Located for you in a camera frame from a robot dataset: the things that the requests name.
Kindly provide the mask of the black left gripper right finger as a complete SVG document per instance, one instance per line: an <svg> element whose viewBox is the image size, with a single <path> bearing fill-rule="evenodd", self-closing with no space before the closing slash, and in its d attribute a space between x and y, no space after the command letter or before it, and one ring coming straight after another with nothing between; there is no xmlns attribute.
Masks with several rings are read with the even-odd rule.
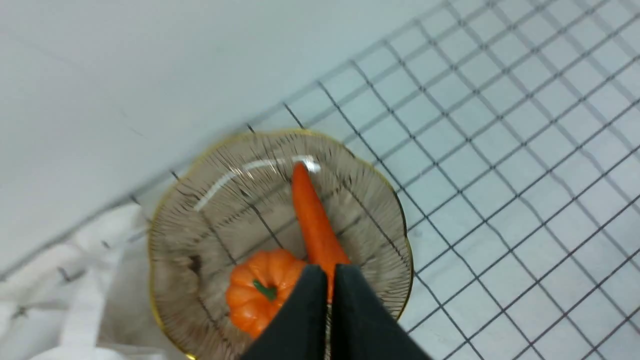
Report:
<svg viewBox="0 0 640 360"><path fill-rule="evenodd" d="M330 330L332 360L429 360L383 306L361 271L334 271Z"/></svg>

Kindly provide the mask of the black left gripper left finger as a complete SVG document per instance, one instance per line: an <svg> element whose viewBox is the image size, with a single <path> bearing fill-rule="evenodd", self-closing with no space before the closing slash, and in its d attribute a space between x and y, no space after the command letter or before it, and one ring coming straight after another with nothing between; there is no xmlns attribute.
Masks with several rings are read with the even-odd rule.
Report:
<svg viewBox="0 0 640 360"><path fill-rule="evenodd" d="M306 265L281 310L252 342L242 360L322 360L326 349L328 281Z"/></svg>

